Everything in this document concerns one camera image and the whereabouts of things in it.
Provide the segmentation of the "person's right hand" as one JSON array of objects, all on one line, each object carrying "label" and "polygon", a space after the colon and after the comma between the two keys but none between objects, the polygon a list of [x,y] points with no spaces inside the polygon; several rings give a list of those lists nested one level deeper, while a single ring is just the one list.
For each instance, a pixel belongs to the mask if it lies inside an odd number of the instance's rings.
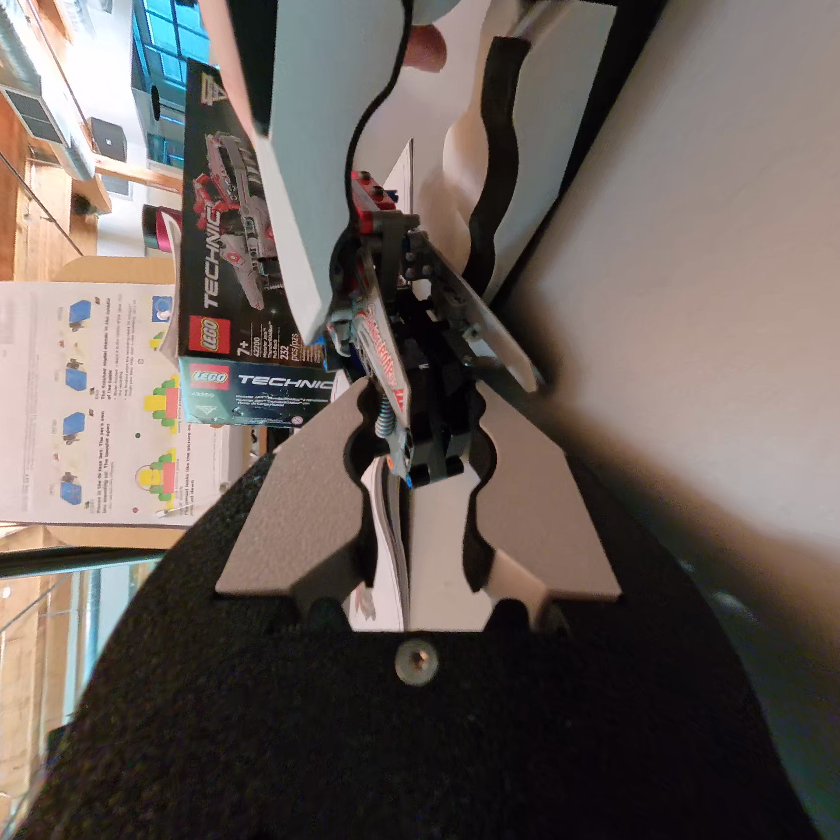
[{"label": "person's right hand", "polygon": [[403,58],[403,66],[436,74],[446,64],[448,56],[445,38],[433,24],[412,26]]}]

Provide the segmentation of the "large glass window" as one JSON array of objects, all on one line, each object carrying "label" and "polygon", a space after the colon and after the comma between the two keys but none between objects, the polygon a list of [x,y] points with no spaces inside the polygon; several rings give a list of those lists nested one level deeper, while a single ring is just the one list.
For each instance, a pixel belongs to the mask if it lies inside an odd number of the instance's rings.
[{"label": "large glass window", "polygon": [[187,63],[213,62],[198,2],[133,1],[132,37],[132,85],[149,99],[149,157],[181,170]]}]

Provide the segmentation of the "black toy set box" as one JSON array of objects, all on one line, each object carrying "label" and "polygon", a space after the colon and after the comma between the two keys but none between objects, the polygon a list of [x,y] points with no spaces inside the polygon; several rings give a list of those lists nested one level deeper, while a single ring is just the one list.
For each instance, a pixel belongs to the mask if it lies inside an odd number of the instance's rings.
[{"label": "black toy set box", "polygon": [[266,191],[217,69],[185,65],[177,353],[185,415],[297,429],[331,401],[288,306]]}]

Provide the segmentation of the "black metal bar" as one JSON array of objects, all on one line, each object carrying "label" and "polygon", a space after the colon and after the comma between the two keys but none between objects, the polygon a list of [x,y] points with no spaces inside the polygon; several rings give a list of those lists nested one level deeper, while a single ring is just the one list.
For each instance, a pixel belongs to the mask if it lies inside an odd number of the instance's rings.
[{"label": "black metal bar", "polygon": [[156,563],[164,555],[165,551],[162,549],[68,546],[5,552],[1,554],[1,579],[95,571],[125,564]]}]

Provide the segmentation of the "maroon bottle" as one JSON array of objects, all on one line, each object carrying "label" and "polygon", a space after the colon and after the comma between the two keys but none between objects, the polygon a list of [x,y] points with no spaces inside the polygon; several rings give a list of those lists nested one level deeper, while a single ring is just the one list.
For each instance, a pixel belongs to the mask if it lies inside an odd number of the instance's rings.
[{"label": "maroon bottle", "polygon": [[141,213],[143,243],[146,249],[172,253],[172,242],[165,223],[166,218],[174,220],[182,228],[182,212],[168,206],[144,204]]}]

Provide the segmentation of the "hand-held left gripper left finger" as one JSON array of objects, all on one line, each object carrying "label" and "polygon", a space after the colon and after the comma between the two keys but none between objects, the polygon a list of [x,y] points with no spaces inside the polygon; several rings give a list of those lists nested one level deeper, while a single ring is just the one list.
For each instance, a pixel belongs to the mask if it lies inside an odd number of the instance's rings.
[{"label": "hand-held left gripper left finger", "polygon": [[285,596],[306,613],[372,585],[377,544],[361,477],[374,454],[377,391],[362,377],[274,453],[215,584],[224,597]]}]

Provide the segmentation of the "silver air duct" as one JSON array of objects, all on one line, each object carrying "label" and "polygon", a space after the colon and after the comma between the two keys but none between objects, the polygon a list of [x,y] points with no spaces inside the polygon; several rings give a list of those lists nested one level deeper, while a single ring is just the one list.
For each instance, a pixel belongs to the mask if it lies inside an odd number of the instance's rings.
[{"label": "silver air duct", "polygon": [[1,2],[1,84],[31,95],[42,92],[39,45],[15,1]]}]

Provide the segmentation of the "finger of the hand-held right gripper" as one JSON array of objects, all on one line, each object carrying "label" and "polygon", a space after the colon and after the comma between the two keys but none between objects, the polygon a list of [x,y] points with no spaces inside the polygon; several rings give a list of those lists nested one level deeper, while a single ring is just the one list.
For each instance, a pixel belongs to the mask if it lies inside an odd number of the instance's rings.
[{"label": "finger of the hand-held right gripper", "polygon": [[216,2],[215,57],[249,111],[288,306],[326,326],[354,242],[351,169],[403,65],[413,2]]},{"label": "finger of the hand-held right gripper", "polygon": [[616,7],[490,2],[443,148],[444,254],[490,304],[554,204]]}]

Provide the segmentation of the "black speaker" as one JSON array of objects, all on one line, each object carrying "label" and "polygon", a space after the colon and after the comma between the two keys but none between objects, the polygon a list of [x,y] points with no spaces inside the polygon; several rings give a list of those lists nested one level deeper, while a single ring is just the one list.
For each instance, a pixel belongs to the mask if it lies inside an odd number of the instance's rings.
[{"label": "black speaker", "polygon": [[128,142],[122,126],[98,118],[89,118],[88,126],[97,152],[113,161],[128,161]]}]

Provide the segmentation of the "toy brick monster truck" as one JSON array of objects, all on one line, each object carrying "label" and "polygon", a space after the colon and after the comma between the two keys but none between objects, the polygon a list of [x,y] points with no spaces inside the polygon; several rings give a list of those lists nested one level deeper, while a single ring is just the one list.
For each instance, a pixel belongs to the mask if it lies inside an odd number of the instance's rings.
[{"label": "toy brick monster truck", "polygon": [[411,487],[456,476],[478,423],[477,373],[542,383],[509,331],[367,171],[350,174],[352,212],[326,333],[375,383],[375,435]]}]

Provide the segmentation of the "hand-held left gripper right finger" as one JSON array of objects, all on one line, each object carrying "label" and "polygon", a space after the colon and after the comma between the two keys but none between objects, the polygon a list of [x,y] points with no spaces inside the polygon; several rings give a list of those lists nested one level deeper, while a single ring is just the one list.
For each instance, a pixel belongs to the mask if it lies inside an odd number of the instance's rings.
[{"label": "hand-held left gripper right finger", "polygon": [[463,572],[473,592],[519,602],[542,631],[556,602],[615,603],[622,588],[560,446],[476,384]]}]

